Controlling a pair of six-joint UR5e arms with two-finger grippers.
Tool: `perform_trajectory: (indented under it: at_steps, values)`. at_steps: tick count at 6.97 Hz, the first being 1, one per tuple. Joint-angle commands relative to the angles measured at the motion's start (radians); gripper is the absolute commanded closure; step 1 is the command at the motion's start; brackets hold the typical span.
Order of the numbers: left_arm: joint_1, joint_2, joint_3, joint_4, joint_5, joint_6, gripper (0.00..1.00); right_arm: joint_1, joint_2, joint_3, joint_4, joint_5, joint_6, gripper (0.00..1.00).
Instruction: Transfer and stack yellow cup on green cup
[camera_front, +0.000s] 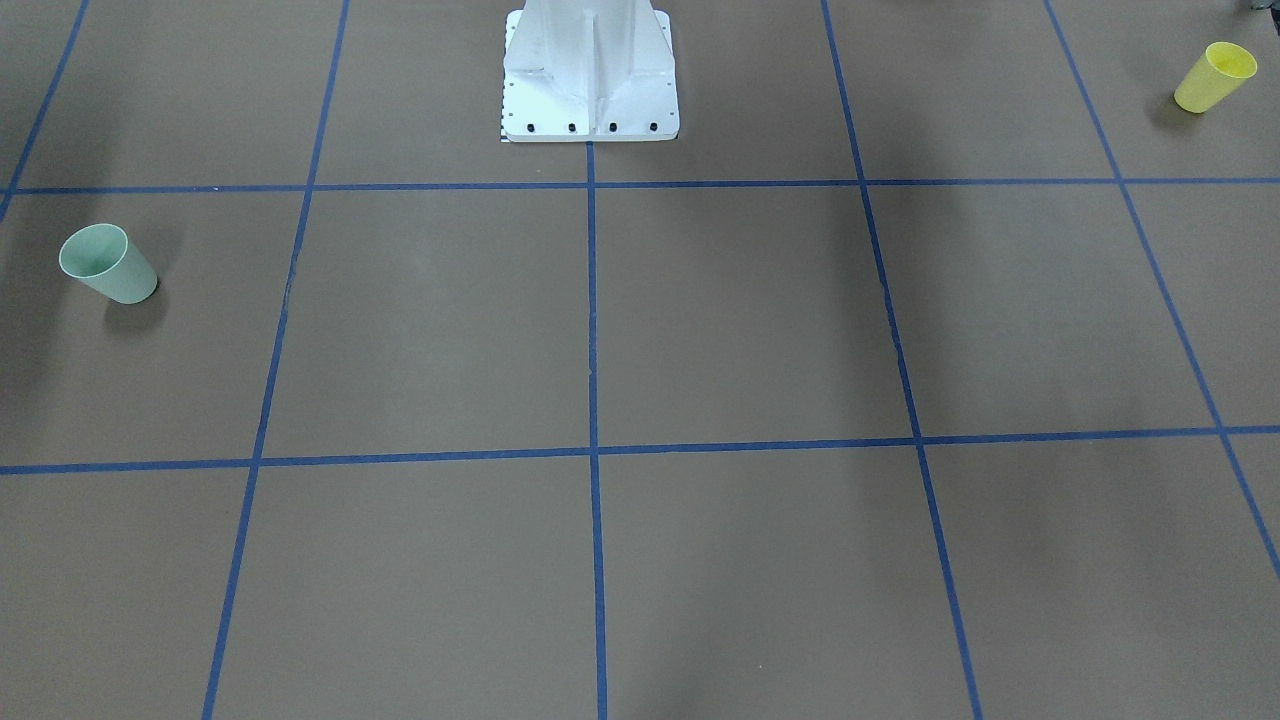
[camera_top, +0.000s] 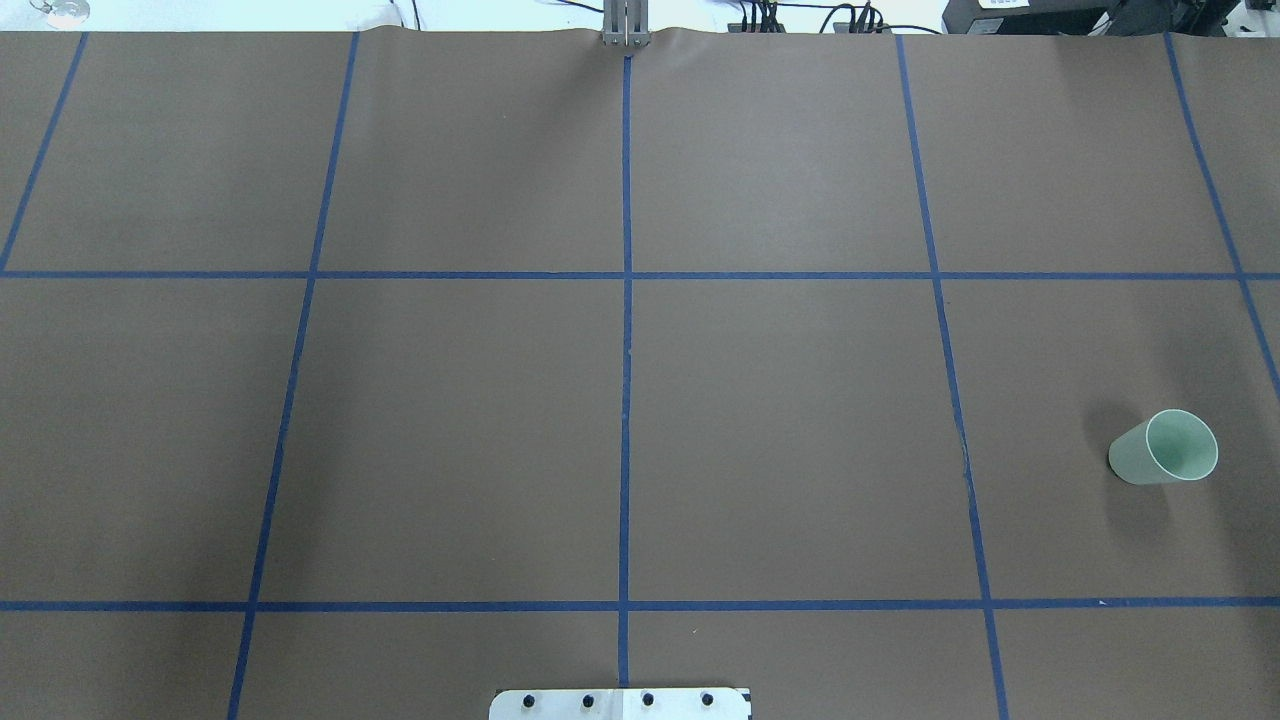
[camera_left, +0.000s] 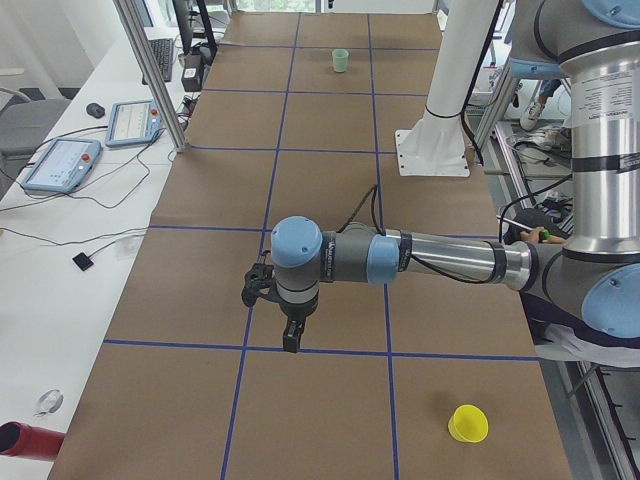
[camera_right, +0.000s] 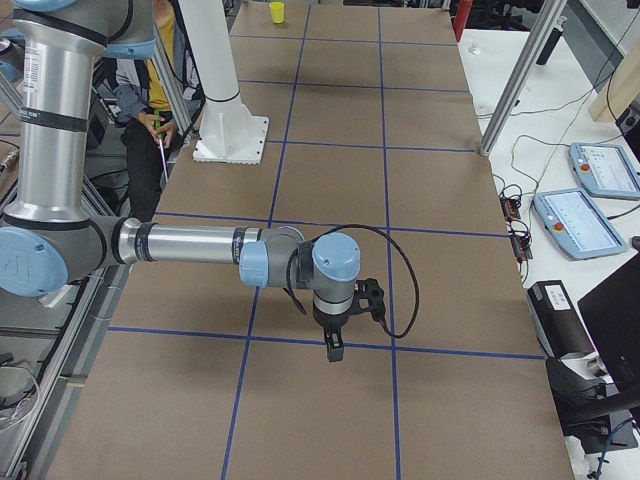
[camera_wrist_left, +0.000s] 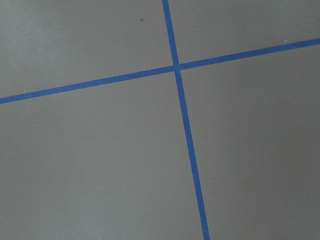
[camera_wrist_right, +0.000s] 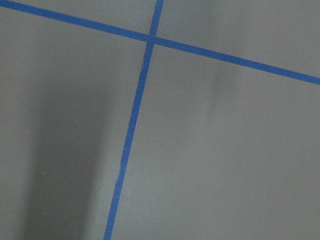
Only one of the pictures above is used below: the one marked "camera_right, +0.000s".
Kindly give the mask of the person's hand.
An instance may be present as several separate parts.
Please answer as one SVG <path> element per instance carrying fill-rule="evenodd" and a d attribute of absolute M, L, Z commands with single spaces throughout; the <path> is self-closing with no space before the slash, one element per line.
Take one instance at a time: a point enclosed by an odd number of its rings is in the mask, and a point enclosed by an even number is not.
<path fill-rule="evenodd" d="M 147 129 L 150 135 L 157 140 L 157 135 L 164 134 L 164 148 L 169 149 L 173 143 L 174 138 L 178 134 L 177 125 L 173 121 L 165 120 L 162 116 L 161 127 L 158 130 L 154 129 L 154 120 L 157 117 L 153 113 L 147 113 L 142 111 L 138 114 L 137 120 Z"/>

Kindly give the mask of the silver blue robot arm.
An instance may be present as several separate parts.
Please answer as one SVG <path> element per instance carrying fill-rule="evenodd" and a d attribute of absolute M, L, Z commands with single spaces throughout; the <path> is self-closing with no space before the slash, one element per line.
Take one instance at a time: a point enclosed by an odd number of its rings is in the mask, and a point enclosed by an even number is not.
<path fill-rule="evenodd" d="M 2 214 L 2 288 L 39 297 L 117 264 L 234 264 L 247 285 L 311 291 L 328 359 L 341 360 L 341 329 L 358 307 L 360 249 L 350 236 L 308 241 L 288 227 L 162 226 L 82 209 L 95 60 L 110 45 L 153 53 L 151 3 L 19 1 L 13 19 L 26 43 L 24 93 L 17 196 Z"/>

